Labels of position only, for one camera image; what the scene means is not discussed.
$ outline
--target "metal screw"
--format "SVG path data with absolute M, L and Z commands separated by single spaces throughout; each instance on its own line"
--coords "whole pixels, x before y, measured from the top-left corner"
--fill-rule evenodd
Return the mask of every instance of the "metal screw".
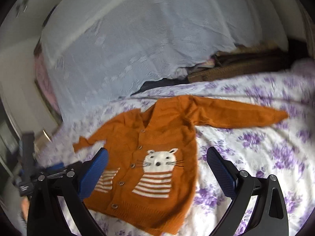
M 68 173 L 67 173 L 67 177 L 73 177 L 74 176 L 74 171 L 69 171 Z
M 45 179 L 45 176 L 44 175 L 40 175 L 39 177 L 38 177 L 38 181 L 43 181 Z
M 240 174 L 242 177 L 247 177 L 247 176 L 248 176 L 248 173 L 247 173 L 247 171 L 245 171 L 245 170 L 241 170 L 239 174 Z
M 272 181 L 277 181 L 277 177 L 276 177 L 275 175 L 270 175 L 270 179 L 271 179 Z

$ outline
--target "purple flower print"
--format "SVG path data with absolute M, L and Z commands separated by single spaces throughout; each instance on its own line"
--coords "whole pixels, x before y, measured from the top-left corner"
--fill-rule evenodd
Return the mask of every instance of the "purple flower print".
M 264 82 L 268 82 L 268 83 L 271 83 L 271 84 L 274 84 L 276 81 L 276 79 L 272 76 L 267 76 L 267 77 L 264 77 Z
M 134 105 L 126 105 L 126 106 L 123 107 L 123 111 L 124 112 L 130 111 L 130 110 L 133 110 L 133 109 L 136 109 L 136 107 Z
M 285 121 L 281 121 L 276 124 L 276 128 L 281 130 L 287 130 L 289 128 L 289 124 Z
M 143 100 L 143 101 L 141 102 L 141 105 L 142 105 L 143 107 L 146 107 L 146 106 L 148 106 L 150 103 L 151 103 L 151 102 L 148 101 L 148 100 Z
M 265 177 L 265 168 L 261 167 L 257 172 L 256 172 L 256 177 L 264 178 Z
M 152 89 L 147 92 L 148 97 L 154 97 L 163 93 L 163 90 Z
M 218 87 L 218 84 L 216 84 L 214 82 L 207 82 L 204 84 L 204 88 L 206 90 L 215 89 L 216 87 Z
M 253 149 L 255 152 L 257 152 L 259 145 L 265 139 L 265 137 L 266 137 L 265 133 L 259 134 L 255 132 L 247 132 L 243 133 L 242 136 L 239 136 L 238 140 L 243 142 L 244 148 L 249 147 Z
M 285 90 L 282 90 L 282 97 L 285 101 L 291 101 L 291 96 Z
M 298 150 L 288 146 L 286 142 L 274 144 L 271 150 L 272 159 L 276 161 L 274 168 L 293 169 L 298 164 L 297 153 Z
M 208 145 L 199 147 L 199 152 L 201 153 L 201 157 L 199 158 L 199 160 L 207 161 L 207 151 L 209 148 L 210 146 Z
M 245 231 L 252 213 L 253 213 L 253 209 L 246 210 L 234 236 L 240 235 Z
M 222 133 L 230 133 L 233 134 L 233 129 L 223 129 L 223 128 L 216 128 L 217 131 L 222 132 Z
M 288 214 L 292 214 L 302 201 L 301 196 L 296 193 L 288 192 L 284 197 L 285 206 Z
M 300 130 L 296 133 L 296 136 L 301 139 L 305 144 L 308 140 L 311 139 L 312 132 L 310 130 Z
M 225 142 L 223 140 L 219 140 L 218 142 L 214 142 L 214 147 L 218 151 L 218 153 L 222 156 L 223 159 L 226 159 L 226 155 L 234 155 L 235 151 L 230 148 L 225 148 Z
M 272 103 L 272 92 L 267 92 L 264 86 L 253 85 L 251 88 L 245 89 L 245 94 L 254 97 L 262 106 L 270 106 Z
M 166 97 L 174 97 L 176 96 L 175 92 L 173 90 L 170 90 L 168 93 L 165 94 Z
M 244 164 L 243 158 L 240 157 L 240 158 L 235 162 L 235 164 Z
M 291 118 L 296 118 L 299 117 L 300 115 L 303 115 L 305 117 L 305 114 L 295 105 L 292 104 L 282 105 L 280 109 L 285 110 Z
M 200 130 L 196 130 L 196 138 L 201 138 L 202 132 Z
M 107 235 L 108 233 L 108 224 L 105 222 L 105 218 L 97 219 L 98 226 L 102 229 L 102 231 Z
M 257 75 L 246 75 L 245 77 L 249 80 L 257 80 Z
M 126 231 L 125 230 L 120 230 L 119 232 L 115 232 L 115 236 L 125 236 Z
M 224 87 L 221 88 L 221 90 L 224 91 L 225 93 L 231 93 L 235 92 L 237 88 L 238 88 L 237 85 L 225 85 Z
M 289 89 L 293 89 L 297 87 L 298 81 L 294 79 L 293 77 L 288 77 L 282 81 L 284 85 L 286 85 Z
M 177 89 L 179 89 L 179 90 L 187 90 L 187 89 L 190 89 L 190 88 L 191 88 L 190 84 L 181 84 L 181 85 L 177 86 Z
M 224 201 L 224 194 L 215 192 L 213 185 L 209 187 L 201 188 L 196 192 L 194 203 L 201 205 L 202 209 L 206 212 L 211 212 L 216 206 L 220 206 Z
M 312 108 L 315 107 L 315 100 L 312 98 L 305 97 L 305 98 L 302 98 L 300 102 L 303 105 L 311 106 Z
M 305 163 L 304 163 L 304 161 L 302 161 L 302 162 L 298 163 L 298 165 L 299 165 L 299 173 L 302 175 L 304 170 L 305 170 Z

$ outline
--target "striped pattern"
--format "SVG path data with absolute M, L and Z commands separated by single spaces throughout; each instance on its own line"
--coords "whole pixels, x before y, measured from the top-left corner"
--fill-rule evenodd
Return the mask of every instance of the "striped pattern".
M 118 170 L 104 170 L 94 190 L 102 193 L 108 193 L 108 191 L 113 187 L 113 178 L 116 176 Z
M 144 174 L 140 182 L 133 189 L 133 193 L 151 197 L 168 198 L 172 187 L 172 173 L 163 174 Z

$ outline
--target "white sheet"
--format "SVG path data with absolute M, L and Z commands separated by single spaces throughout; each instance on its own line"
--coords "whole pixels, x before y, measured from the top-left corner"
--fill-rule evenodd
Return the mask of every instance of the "white sheet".
M 270 0 L 125 0 L 78 37 L 92 22 L 90 16 L 100 15 L 94 8 L 86 12 L 89 0 L 81 11 L 82 3 L 64 0 L 42 36 L 66 123 L 96 105 L 130 96 L 145 81 L 172 78 L 179 67 L 202 63 L 218 50 L 231 51 L 235 43 L 273 40 L 287 48 Z
M 74 154 L 72 144 L 80 135 L 89 137 L 116 114 L 134 108 L 146 110 L 159 98 L 191 94 L 284 109 L 289 113 L 289 119 L 270 127 L 233 130 L 196 127 L 199 170 L 196 195 L 178 235 L 208 236 L 230 203 L 205 161 L 207 149 L 215 146 L 239 170 L 245 169 L 257 177 L 270 174 L 278 177 L 286 201 L 289 235 L 294 236 L 315 206 L 315 65 L 309 63 L 313 73 L 302 66 L 303 70 L 297 68 L 296 73 L 266 73 L 157 88 L 131 99 L 111 102 L 80 122 L 64 125 L 38 159 L 45 166 L 59 161 L 68 165 L 77 160 L 90 160 L 102 143 Z M 244 231 L 254 201 L 251 201 L 236 235 Z M 64 202 L 61 203 L 71 230 L 79 235 Z M 148 235 L 117 218 L 91 213 L 108 235 Z

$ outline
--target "knit sweater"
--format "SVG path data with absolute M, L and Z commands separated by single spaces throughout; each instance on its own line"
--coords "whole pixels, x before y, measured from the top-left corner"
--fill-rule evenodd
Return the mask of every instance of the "knit sweater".
M 152 235 L 177 234 L 193 201 L 197 177 L 194 125 L 268 126 L 284 111 L 235 101 L 179 96 L 159 99 L 106 122 L 75 152 L 106 140 L 109 163 L 87 208 L 122 219 Z

